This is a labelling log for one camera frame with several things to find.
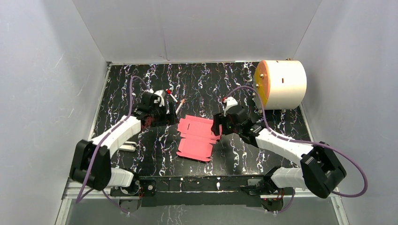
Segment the gray wall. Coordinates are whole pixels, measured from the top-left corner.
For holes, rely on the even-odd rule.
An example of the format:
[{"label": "gray wall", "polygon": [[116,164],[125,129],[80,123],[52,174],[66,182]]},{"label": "gray wall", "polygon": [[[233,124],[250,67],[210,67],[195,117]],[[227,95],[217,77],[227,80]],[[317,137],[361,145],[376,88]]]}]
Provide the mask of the gray wall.
[{"label": "gray wall", "polygon": [[321,0],[74,0],[106,61],[293,57]]},{"label": "gray wall", "polygon": [[[351,224],[398,224],[398,2],[323,0],[295,59],[307,72],[303,101],[315,140],[354,158],[369,178],[343,198]],[[344,161],[345,193],[363,187]]]},{"label": "gray wall", "polygon": [[54,224],[106,62],[71,0],[3,0],[0,61],[0,224]]}]

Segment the robotic arm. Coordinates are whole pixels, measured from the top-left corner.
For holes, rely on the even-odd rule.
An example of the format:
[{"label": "robotic arm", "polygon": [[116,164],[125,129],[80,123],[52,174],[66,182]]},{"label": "robotic arm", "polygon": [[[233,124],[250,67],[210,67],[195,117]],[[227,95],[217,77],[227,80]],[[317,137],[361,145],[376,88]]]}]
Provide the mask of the robotic arm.
[{"label": "robotic arm", "polygon": [[136,182],[138,175],[128,169],[111,168],[111,158],[127,140],[140,133],[142,129],[178,123],[173,102],[169,102],[169,113],[167,113],[165,96],[166,92],[163,90],[155,93],[153,91],[144,92],[141,102],[134,107],[133,113],[128,119],[123,116],[120,121],[100,136],[89,141],[79,141],[75,148],[69,177],[83,183],[93,152],[103,137],[107,135],[99,147],[87,185],[96,190],[103,190],[106,187],[124,187],[128,192],[135,193],[139,188],[139,183]]},{"label": "robotic arm", "polygon": [[327,148],[284,141],[274,136],[263,123],[255,122],[243,106],[229,97],[224,112],[214,115],[212,132],[223,135],[236,133],[255,147],[270,150],[294,162],[298,168],[274,167],[256,185],[242,190],[251,194],[271,194],[286,187],[306,188],[320,198],[327,198],[347,173],[335,153]]}]

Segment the cylindrical container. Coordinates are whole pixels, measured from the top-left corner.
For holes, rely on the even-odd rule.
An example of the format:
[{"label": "cylindrical container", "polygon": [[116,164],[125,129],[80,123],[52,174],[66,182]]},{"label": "cylindrical container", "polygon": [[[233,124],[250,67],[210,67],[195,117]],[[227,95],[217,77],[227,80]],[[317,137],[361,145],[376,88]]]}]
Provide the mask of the cylindrical container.
[{"label": "cylindrical container", "polygon": [[303,65],[295,60],[263,60],[254,73],[253,87],[259,96],[253,98],[261,109],[294,109],[300,105],[307,89]]}]

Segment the black marble table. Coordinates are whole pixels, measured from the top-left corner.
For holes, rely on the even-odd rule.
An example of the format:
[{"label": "black marble table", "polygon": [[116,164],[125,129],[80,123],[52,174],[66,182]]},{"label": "black marble table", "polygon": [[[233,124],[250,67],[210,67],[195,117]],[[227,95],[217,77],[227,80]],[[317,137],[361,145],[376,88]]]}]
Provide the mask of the black marble table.
[{"label": "black marble table", "polygon": [[[213,118],[222,112],[222,99],[235,87],[253,85],[257,63],[151,64],[111,66],[93,136],[109,129],[129,111],[129,80],[142,77],[154,90],[170,89],[177,99],[186,99],[178,116]],[[143,92],[133,83],[134,103]],[[233,97],[248,112],[254,113],[251,93],[239,90]],[[295,139],[309,140],[300,108],[271,110],[266,113],[269,125],[277,132]],[[177,156],[181,137],[177,125],[145,129],[131,138],[138,143],[135,152],[118,151],[112,157],[113,167],[130,168],[141,176],[203,176],[265,174],[276,165],[293,167],[293,163],[268,150],[249,146],[237,136],[222,136],[213,147],[208,163]]]}]

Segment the gray panel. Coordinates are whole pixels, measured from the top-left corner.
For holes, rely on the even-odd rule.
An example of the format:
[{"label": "gray panel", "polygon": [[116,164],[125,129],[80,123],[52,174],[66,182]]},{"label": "gray panel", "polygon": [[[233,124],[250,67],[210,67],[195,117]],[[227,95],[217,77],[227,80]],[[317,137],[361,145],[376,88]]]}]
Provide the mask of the gray panel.
[{"label": "gray panel", "polygon": [[[137,204],[122,205],[136,209]],[[84,199],[77,205],[72,203],[66,224],[337,225],[338,222],[330,198],[295,198],[288,210],[276,216],[245,205],[171,205],[141,207],[129,217],[106,199]]]},{"label": "gray panel", "polygon": [[70,0],[0,7],[0,224],[54,224],[106,62]]},{"label": "gray panel", "polygon": [[[351,224],[398,224],[398,2],[324,0],[295,55],[307,72],[304,110],[315,140],[364,169],[369,190],[343,198]],[[343,160],[345,193],[363,187]]]},{"label": "gray panel", "polygon": [[166,58],[158,0],[74,0],[106,61],[162,62]]},{"label": "gray panel", "polygon": [[292,57],[321,0],[161,0],[171,61]]}]

